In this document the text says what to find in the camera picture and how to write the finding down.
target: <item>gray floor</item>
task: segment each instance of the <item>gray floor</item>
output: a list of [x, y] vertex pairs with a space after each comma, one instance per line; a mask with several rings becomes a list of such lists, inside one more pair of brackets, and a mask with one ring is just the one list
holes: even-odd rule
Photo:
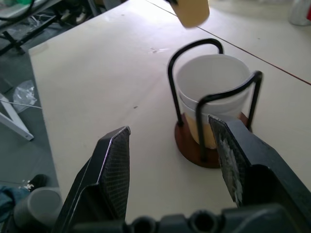
[[[42, 34], [26, 43], [23, 48], [28, 50], [69, 28], [68, 25], [60, 27], [55, 23], [45, 29]], [[16, 26], [8, 32], [12, 33], [13, 37], [18, 38], [28, 29], [30, 29], [29, 26]], [[3, 48], [6, 43], [5, 40], [0, 39], [0, 48]], [[12, 49], [0, 56], [0, 77], [8, 80], [13, 87], [27, 80], [32, 80], [35, 83], [28, 53], [18, 55]], [[5, 96], [12, 100], [12, 93], [11, 90]], [[43, 173], [50, 177], [49, 186], [58, 186], [42, 111], [28, 108], [19, 116], [35, 138], [28, 142], [0, 124], [0, 184], [21, 186], [34, 175]]]

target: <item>red line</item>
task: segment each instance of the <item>red line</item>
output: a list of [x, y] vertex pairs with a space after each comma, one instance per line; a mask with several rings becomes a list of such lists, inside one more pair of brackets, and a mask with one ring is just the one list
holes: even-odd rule
[[[149, 2], [149, 3], [151, 3], [152, 5], [154, 5], [154, 6], [158, 7], [158, 8], [160, 8], [160, 9], [162, 9], [162, 10], [168, 12], [168, 13], [170, 13], [170, 14], [173, 15], [173, 16], [177, 17], [177, 16], [176, 16], [175, 14], [173, 14], [172, 12], [169, 12], [169, 11], [163, 9], [162, 7], [159, 7], [159, 6], [155, 5], [155, 4], [152, 3], [152, 2]], [[224, 42], [226, 42], [226, 43], [228, 43], [228, 44], [230, 44], [230, 45], [232, 45], [232, 46], [234, 46], [234, 47], [236, 47], [236, 48], [239, 49], [239, 50], [242, 50], [243, 52], [248, 53], [249, 55], [251, 55], [251, 56], [253, 56], [253, 57], [256, 57], [257, 59], [259, 59], [259, 60], [261, 60], [261, 61], [263, 61], [263, 62], [265, 62], [265, 63], [267, 63], [267, 64], [269, 64], [269, 65], [271, 65], [271, 66], [273, 66], [273, 67], [275, 67], [275, 68], [277, 68], [277, 69], [279, 69], [279, 70], [281, 70], [281, 71], [283, 71], [284, 73], [287, 73], [288, 75], [290, 75], [290, 76], [292, 76], [292, 77], [294, 77], [294, 78], [296, 78], [296, 79], [298, 79], [298, 80], [300, 80], [300, 81], [302, 81], [302, 82], [304, 82], [304, 83], [306, 83], [306, 84], [308, 84], [308, 85], [311, 85], [310, 82], [308, 82], [308, 81], [306, 81], [306, 80], [304, 80], [304, 79], [301, 79], [301, 78], [297, 77], [296, 75], [294, 75], [294, 74], [292, 74], [292, 73], [290, 73], [290, 72], [287, 72], [286, 70], [284, 70], [284, 69], [282, 69], [282, 68], [280, 68], [280, 67], [277, 67], [276, 65], [273, 65], [272, 63], [270, 63], [270, 62], [268, 62], [268, 61], [266, 61], [266, 60], [263, 60], [262, 58], [260, 58], [260, 57], [258, 57], [258, 56], [256, 56], [256, 55], [254, 55], [254, 54], [252, 54], [252, 53], [250, 53], [249, 51], [246, 51], [245, 49], [242, 49], [241, 47], [236, 46], [236, 45], [232, 44], [231, 42], [229, 42], [229, 41], [227, 41], [227, 40], [225, 40], [225, 39], [222, 39], [221, 37], [219, 37], [219, 36], [217, 36], [217, 35], [215, 35], [215, 34], [209, 32], [209, 31], [207, 31], [207, 30], [205, 30], [205, 29], [203, 29], [203, 28], [200, 28], [200, 27], [197, 27], [197, 28], [198, 28], [198, 29], [201, 29], [202, 31], [204, 31], [204, 32], [206, 32], [206, 33], [211, 34], [212, 36], [214, 36], [214, 37], [216, 37], [216, 38], [218, 38], [218, 39], [220, 39], [220, 40], [222, 40], [222, 41], [224, 41]]]

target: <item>round wooden base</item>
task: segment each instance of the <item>round wooden base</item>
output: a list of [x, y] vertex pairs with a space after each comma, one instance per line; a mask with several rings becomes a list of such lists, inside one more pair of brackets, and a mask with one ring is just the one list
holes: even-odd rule
[[[207, 162], [200, 160], [200, 147], [199, 144], [193, 139], [186, 121], [185, 115], [182, 115], [184, 121], [183, 126], [175, 126], [175, 140], [181, 154], [188, 159], [190, 162], [208, 168], [219, 168], [218, 152], [216, 149], [206, 148]], [[241, 114], [240, 120], [246, 125], [247, 117]]]

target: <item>shoe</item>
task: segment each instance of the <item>shoe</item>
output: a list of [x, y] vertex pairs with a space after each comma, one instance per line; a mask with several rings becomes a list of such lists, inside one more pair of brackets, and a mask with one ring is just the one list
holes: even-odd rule
[[64, 14], [62, 15], [62, 17], [60, 18], [60, 20], [62, 22], [67, 21], [67, 19], [69, 19], [72, 16], [72, 13], [70, 12], [70, 10], [65, 10]]
[[24, 188], [28, 189], [29, 192], [36, 190], [37, 188], [45, 187], [48, 181], [48, 177], [43, 174], [36, 175]]
[[81, 14], [76, 18], [76, 23], [81, 24], [86, 20], [86, 9], [83, 7]]

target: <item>black metal cup holder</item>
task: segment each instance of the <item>black metal cup holder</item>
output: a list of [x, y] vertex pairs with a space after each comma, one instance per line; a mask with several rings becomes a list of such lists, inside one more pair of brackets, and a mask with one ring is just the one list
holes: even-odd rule
[[[168, 78], [169, 78], [169, 83], [170, 83], [170, 87], [171, 87], [171, 92], [172, 92], [172, 96], [173, 96], [173, 100], [174, 100], [174, 105], [175, 105], [175, 109], [176, 109], [176, 114], [177, 114], [177, 125], [179, 127], [184, 125], [184, 122], [182, 120], [181, 117], [181, 113], [180, 113], [180, 108], [179, 108], [179, 103], [178, 103], [178, 97], [177, 97], [177, 93], [176, 93], [176, 88], [175, 88], [175, 83], [174, 83], [174, 78], [173, 78], [173, 66], [177, 60], [177, 58], [183, 54], [184, 52], [197, 47], [199, 45], [203, 45], [203, 44], [212, 44], [215, 45], [218, 48], [218, 53], [219, 54], [223, 54], [224, 53], [224, 48], [222, 46], [222, 44], [216, 40], [216, 39], [203, 39], [203, 40], [198, 40], [195, 41], [191, 44], [188, 44], [184, 47], [182, 47], [180, 50], [178, 50], [171, 58], [169, 65], [168, 65]], [[197, 130], [198, 130], [198, 136], [199, 136], [199, 142], [200, 142], [200, 160], [202, 162], [208, 162], [207, 161], [207, 156], [205, 153], [205, 141], [204, 141], [204, 132], [203, 132], [203, 122], [202, 122], [202, 108], [204, 107], [204, 104], [211, 102], [211, 101], [215, 101], [215, 100], [220, 100], [220, 99], [224, 99], [224, 98], [228, 98], [231, 96], [234, 96], [242, 91], [244, 91], [246, 88], [248, 88], [252, 83], [255, 83], [255, 88], [254, 88], [254, 93], [253, 93], [253, 98], [252, 98], [252, 102], [251, 102], [251, 107], [250, 107], [250, 111], [249, 111], [249, 115], [248, 115], [248, 121], [246, 124], [246, 127], [248, 128], [248, 130], [251, 129], [251, 125], [252, 125], [252, 121], [254, 118], [254, 113], [255, 113], [255, 108], [256, 108], [256, 104], [257, 104], [257, 100], [258, 100], [258, 95], [259, 95], [259, 91], [260, 91], [260, 86], [261, 86], [261, 81], [262, 81], [262, 77], [263, 77], [263, 73], [260, 71], [255, 71], [251, 74], [251, 76], [244, 81], [240, 86], [226, 91], [226, 92], [221, 92], [221, 93], [217, 93], [217, 94], [211, 94], [211, 95], [207, 95], [204, 96], [203, 98], [201, 98], [196, 106], [196, 123], [197, 123]]]

